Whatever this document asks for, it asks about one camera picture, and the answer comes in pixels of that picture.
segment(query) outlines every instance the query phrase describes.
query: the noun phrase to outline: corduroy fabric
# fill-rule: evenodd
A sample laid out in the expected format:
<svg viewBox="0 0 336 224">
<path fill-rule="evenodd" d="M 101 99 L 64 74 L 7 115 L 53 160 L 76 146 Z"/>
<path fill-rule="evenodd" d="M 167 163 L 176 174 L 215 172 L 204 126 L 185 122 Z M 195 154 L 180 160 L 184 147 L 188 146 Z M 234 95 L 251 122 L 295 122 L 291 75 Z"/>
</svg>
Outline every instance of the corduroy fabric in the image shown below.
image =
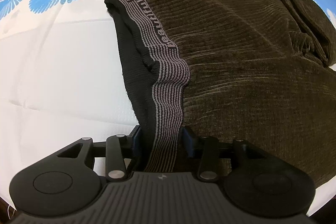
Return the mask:
<svg viewBox="0 0 336 224">
<path fill-rule="evenodd" d="M 336 175 L 336 73 L 328 68 L 336 31 L 313 0 L 146 2 L 190 70 L 182 125 L 220 141 L 246 139 L 307 172 L 316 186 Z M 123 43 L 118 37 L 121 55 Z M 121 63 L 137 115 L 134 75 Z M 175 171 L 187 167 L 178 150 Z"/>
</svg>

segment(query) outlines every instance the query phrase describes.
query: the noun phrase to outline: bed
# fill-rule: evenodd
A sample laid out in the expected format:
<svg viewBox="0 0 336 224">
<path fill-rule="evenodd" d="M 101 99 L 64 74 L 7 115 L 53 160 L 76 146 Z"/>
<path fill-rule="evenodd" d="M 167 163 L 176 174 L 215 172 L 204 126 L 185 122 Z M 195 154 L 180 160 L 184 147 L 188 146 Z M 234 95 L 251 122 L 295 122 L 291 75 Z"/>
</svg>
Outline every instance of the bed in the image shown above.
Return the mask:
<svg viewBox="0 0 336 224">
<path fill-rule="evenodd" d="M 336 0 L 314 1 L 336 27 Z M 0 197 L 11 206 L 18 171 L 83 136 L 104 141 L 137 124 L 104 0 L 0 0 L 0 83 Z M 102 159 L 94 169 L 103 173 Z M 336 177 L 308 215 L 335 195 Z"/>
</svg>

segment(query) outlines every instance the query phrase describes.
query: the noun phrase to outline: black circular pad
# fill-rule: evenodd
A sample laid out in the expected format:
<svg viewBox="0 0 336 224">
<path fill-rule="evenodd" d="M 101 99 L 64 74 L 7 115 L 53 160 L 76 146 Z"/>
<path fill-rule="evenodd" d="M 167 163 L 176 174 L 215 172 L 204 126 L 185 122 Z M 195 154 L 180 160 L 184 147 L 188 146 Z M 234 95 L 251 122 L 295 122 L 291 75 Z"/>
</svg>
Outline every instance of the black circular pad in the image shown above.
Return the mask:
<svg viewBox="0 0 336 224">
<path fill-rule="evenodd" d="M 255 176 L 253 186 L 262 193 L 279 195 L 288 192 L 292 182 L 285 175 L 266 173 Z"/>
<path fill-rule="evenodd" d="M 71 187 L 72 178 L 63 172 L 46 172 L 34 180 L 36 190 L 44 194 L 57 194 Z"/>
<path fill-rule="evenodd" d="M 315 195 L 306 173 L 274 159 L 248 160 L 226 177 L 224 190 L 237 207 L 266 218 L 306 213 Z"/>
<path fill-rule="evenodd" d="M 99 176 L 83 162 L 54 157 L 22 170 L 12 179 L 10 196 L 20 211 L 41 217 L 76 212 L 99 194 Z"/>
</svg>

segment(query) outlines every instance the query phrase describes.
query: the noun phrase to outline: mattress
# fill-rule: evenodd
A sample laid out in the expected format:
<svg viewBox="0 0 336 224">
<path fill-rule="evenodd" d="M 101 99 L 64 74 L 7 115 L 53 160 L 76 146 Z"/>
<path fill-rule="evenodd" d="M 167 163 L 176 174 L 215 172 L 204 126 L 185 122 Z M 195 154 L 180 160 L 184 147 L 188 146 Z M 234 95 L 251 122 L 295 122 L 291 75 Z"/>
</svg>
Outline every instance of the mattress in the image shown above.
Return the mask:
<svg viewBox="0 0 336 224">
<path fill-rule="evenodd" d="M 336 26 L 336 0 L 314 1 Z M 0 0 L 0 83 L 0 196 L 11 206 L 9 183 L 23 168 L 138 124 L 104 0 Z M 103 174 L 102 159 L 94 169 Z M 316 190 L 308 215 L 334 195 L 336 178 Z"/>
</svg>

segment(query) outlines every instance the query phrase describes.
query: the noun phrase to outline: white cable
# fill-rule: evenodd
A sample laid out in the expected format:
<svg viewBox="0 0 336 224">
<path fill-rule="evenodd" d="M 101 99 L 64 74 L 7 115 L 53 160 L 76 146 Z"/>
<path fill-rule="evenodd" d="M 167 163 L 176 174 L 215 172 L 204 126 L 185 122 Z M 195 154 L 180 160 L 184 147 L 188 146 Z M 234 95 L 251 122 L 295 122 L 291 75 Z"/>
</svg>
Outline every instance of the white cable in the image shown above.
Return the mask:
<svg viewBox="0 0 336 224">
<path fill-rule="evenodd" d="M 9 215 L 9 207 L 10 207 L 10 205 L 8 205 L 8 208 L 7 208 L 7 215 L 8 215 L 9 220 L 11 220 L 11 218 L 14 216 L 15 209 L 13 210 L 12 216 L 10 216 Z"/>
</svg>

